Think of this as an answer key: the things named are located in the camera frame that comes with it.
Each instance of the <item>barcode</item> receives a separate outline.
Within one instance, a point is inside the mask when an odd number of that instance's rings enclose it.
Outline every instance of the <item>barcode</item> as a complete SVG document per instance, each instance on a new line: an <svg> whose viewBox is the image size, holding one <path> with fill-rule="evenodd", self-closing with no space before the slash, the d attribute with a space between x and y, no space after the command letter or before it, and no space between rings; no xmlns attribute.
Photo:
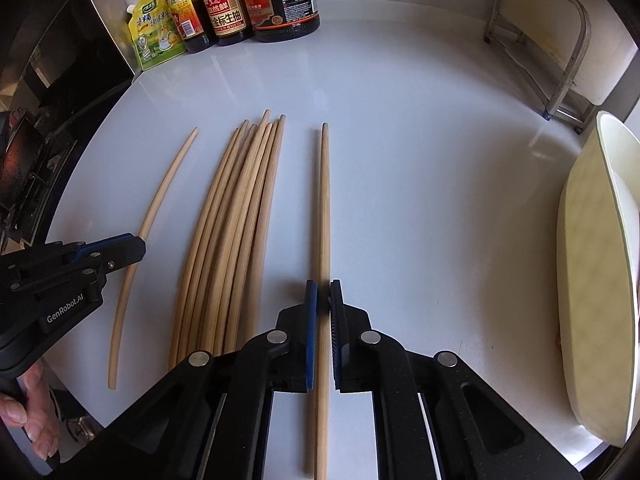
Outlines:
<svg viewBox="0 0 640 480"><path fill-rule="evenodd" d="M188 38L189 36L193 36L196 31L193 30L193 25L191 25L191 20L187 20L186 22L182 22L182 30L184 31L184 35Z"/></svg>

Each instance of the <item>human hand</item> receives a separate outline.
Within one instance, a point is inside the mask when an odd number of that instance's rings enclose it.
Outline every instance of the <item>human hand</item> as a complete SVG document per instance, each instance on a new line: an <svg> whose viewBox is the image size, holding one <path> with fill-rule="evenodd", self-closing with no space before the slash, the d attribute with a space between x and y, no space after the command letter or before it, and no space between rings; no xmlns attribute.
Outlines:
<svg viewBox="0 0 640 480"><path fill-rule="evenodd" d="M58 450L60 434L43 371L38 359L21 375L27 395L26 410L20 402L0 394L0 418L8 428L24 428L36 455L46 460Z"/></svg>

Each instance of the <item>yellow seasoning packet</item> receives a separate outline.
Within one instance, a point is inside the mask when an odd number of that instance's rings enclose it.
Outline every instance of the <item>yellow seasoning packet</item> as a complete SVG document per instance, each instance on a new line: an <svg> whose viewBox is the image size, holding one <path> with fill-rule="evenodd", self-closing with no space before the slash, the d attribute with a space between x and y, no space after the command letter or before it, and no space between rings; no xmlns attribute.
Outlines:
<svg viewBox="0 0 640 480"><path fill-rule="evenodd" d="M165 0L140 0L129 22L142 70L186 51Z"/></svg>

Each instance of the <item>bottle label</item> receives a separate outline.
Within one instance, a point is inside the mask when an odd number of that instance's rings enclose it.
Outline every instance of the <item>bottle label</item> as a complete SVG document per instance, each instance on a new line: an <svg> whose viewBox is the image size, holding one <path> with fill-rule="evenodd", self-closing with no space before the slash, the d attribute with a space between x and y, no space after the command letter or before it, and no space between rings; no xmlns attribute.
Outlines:
<svg viewBox="0 0 640 480"><path fill-rule="evenodd" d="M192 38L203 32L191 0L166 0L166 3L183 39Z"/></svg>
<svg viewBox="0 0 640 480"><path fill-rule="evenodd" d="M318 15L316 0L245 0L255 30L308 22Z"/></svg>
<svg viewBox="0 0 640 480"><path fill-rule="evenodd" d="M247 18L240 0L204 0L216 36L222 38L246 29Z"/></svg>

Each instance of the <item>white table surface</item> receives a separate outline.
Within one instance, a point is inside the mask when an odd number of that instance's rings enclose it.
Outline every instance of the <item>white table surface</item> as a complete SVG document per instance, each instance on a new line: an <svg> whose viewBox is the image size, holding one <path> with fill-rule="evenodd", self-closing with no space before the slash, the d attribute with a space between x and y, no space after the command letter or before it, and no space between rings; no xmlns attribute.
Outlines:
<svg viewBox="0 0 640 480"><path fill-rule="evenodd" d="M101 125L49 240L137 233L175 153L194 126L201 133L147 239L118 389L108 390L106 370L123 272L109 277L104 305L46 355L98 421L110 423L166 372L180 271L212 174L233 129L270 108L287 115L287 127L260 330L302 301L310 277L314 161L326 121L331 274L345 301L411 351L459 354L572 463L600 444L570 409L555 343L556 213L581 140L542 119L517 73L482 42L481 24L455 34L411 23L413 7L384 9L387 19L400 10L405 23L323 16L300 40L181 56L143 73ZM266 479L304 477L304 416L303 396L276 395ZM332 479L376 478L368 394L332 394L329 459Z"/></svg>

